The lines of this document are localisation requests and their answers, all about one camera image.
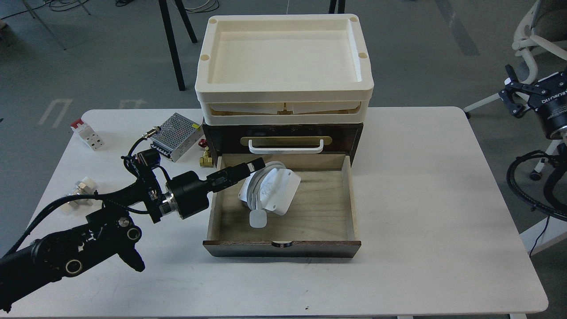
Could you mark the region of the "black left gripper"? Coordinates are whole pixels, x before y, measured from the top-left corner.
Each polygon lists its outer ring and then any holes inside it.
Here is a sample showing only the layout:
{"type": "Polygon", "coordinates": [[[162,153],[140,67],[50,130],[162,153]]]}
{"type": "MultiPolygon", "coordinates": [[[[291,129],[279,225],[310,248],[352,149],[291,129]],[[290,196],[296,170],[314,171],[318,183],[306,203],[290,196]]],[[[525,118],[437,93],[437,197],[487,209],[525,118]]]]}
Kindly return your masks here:
{"type": "Polygon", "coordinates": [[[214,172],[206,180],[200,180],[194,171],[185,172],[166,182],[167,192],[159,210],[163,216],[176,211],[180,218],[186,219],[209,207],[209,192],[217,193],[227,189],[265,166],[263,158],[259,157],[214,172]]]}

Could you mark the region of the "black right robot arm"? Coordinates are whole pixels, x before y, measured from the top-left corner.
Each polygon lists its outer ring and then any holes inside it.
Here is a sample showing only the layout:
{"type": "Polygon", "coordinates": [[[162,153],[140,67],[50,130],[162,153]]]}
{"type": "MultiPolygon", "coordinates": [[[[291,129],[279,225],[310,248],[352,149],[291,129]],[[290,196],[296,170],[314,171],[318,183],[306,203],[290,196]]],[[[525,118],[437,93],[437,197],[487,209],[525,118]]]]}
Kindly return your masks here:
{"type": "MultiPolygon", "coordinates": [[[[516,118],[521,118],[527,111],[533,110],[540,119],[545,137],[551,140],[566,140],[567,108],[566,108],[566,71],[556,72],[547,78],[541,79],[535,85],[523,84],[518,81],[517,75],[510,65],[505,66],[508,79],[505,88],[498,93],[500,99],[507,107],[509,113],[516,118]]],[[[553,194],[553,190],[565,174],[567,169],[566,152],[557,155],[549,155],[543,151],[532,151],[517,157],[507,171],[506,181],[509,188],[523,202],[526,202],[531,210],[540,210],[544,214],[559,220],[566,220],[566,204],[559,202],[553,194]],[[545,182],[544,197],[551,206],[529,196],[522,191],[515,180],[516,168],[523,162],[533,158],[547,158],[554,167],[554,171],[545,182]]]]}

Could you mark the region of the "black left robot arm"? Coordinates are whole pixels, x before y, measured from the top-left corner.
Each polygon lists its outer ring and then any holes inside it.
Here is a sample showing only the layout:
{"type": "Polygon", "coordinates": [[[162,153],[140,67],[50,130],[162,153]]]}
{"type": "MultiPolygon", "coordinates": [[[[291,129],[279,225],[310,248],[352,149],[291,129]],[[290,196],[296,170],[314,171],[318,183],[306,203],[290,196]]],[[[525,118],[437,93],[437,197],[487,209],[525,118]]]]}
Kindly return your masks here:
{"type": "Polygon", "coordinates": [[[201,180],[196,172],[167,178],[167,192],[162,192],[154,169],[160,168],[160,154],[155,149],[122,157],[125,169],[136,181],[124,189],[100,194],[68,195],[48,204],[30,223],[16,244],[1,258],[1,309],[8,312],[12,303],[26,295],[61,280],[75,277],[118,255],[136,271],[144,270],[144,261],[135,249],[142,231],[134,224],[130,213],[136,213],[134,204],[143,202],[143,214],[154,223],[170,212],[178,212],[180,218],[188,218],[209,207],[207,194],[220,192],[244,180],[253,172],[265,167],[263,158],[230,166],[201,180]],[[87,223],[69,230],[59,231],[37,239],[26,248],[20,245],[24,239],[51,212],[67,202],[80,199],[102,202],[102,207],[87,215],[87,223]]]}

